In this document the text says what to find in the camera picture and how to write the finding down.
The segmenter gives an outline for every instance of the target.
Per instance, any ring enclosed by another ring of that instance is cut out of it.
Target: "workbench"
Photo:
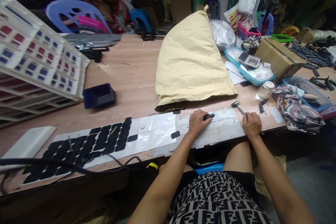
[[[157,97],[155,93],[155,76],[156,66],[162,40],[142,41],[137,35],[123,35],[121,41],[110,47],[109,52],[105,52],[101,63],[91,61],[86,70],[85,88],[110,83],[117,94],[117,103],[104,108],[102,110],[86,110],[84,104],[68,107],[29,121],[2,129],[0,131],[0,156],[3,156],[9,148],[30,128],[41,126],[55,126],[57,130],[51,138],[44,144],[36,157],[41,157],[48,148],[54,137],[58,134],[75,132],[88,128],[94,128],[102,125],[119,123],[124,121],[126,117],[133,119],[146,117],[155,114],[154,108],[157,105]],[[320,68],[321,77],[330,75],[332,79],[336,79],[336,71],[332,68]],[[296,75],[310,79],[313,72],[306,68],[301,68]],[[278,124],[271,113],[269,107],[277,107],[275,101],[271,98],[264,109],[266,113],[260,114],[259,101],[254,98],[258,87],[252,85],[242,87],[235,85],[238,97],[227,98],[225,100],[199,101],[197,105],[188,106],[176,116],[185,116],[193,113],[194,110],[202,109],[204,111],[215,111],[224,108],[230,108],[231,104],[241,101],[241,107],[248,112],[256,112],[262,120],[262,130],[269,131],[285,127],[285,123]],[[331,101],[336,104],[336,91],[322,90],[316,87]],[[243,115],[238,109],[235,112],[242,121]],[[136,154],[141,160],[150,160],[153,158],[154,150]],[[125,163],[131,156],[120,159],[121,163]],[[115,161],[104,163],[91,167],[89,170],[100,172],[118,167]],[[67,179],[82,176],[74,173]],[[50,184],[59,180],[61,176],[53,177],[47,180],[22,185],[27,177],[23,175],[22,170],[8,178],[4,184],[4,188],[8,193],[15,193],[28,190],[40,186]]]

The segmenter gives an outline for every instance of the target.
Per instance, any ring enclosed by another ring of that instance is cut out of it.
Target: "patterned cloth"
[[[295,86],[277,87],[272,96],[287,120],[287,128],[294,131],[318,133],[325,125],[323,118],[309,106],[302,104]]]
[[[176,197],[167,224],[272,223],[237,180],[226,172],[205,173]]]

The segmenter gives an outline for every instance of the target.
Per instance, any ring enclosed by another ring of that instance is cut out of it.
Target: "hammer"
[[[233,107],[233,108],[235,108],[235,107],[237,107],[237,108],[239,108],[239,110],[243,113],[243,115],[245,115],[246,116],[246,118],[247,118],[247,114],[245,113],[245,111],[239,106],[239,104],[240,104],[240,101],[238,100],[238,101],[235,101],[234,103],[232,103],[231,104],[231,107]],[[263,132],[263,131],[260,131],[260,136],[264,136],[265,135],[265,133]]]

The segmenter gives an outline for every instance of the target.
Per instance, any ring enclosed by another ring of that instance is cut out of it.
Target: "glass jar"
[[[265,100],[271,94],[274,87],[275,86],[273,82],[265,82],[256,92],[255,98],[257,100]]]

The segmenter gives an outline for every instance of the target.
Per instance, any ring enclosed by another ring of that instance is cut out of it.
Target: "green tray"
[[[272,39],[275,39],[281,43],[292,42],[294,39],[287,34],[273,34]]]

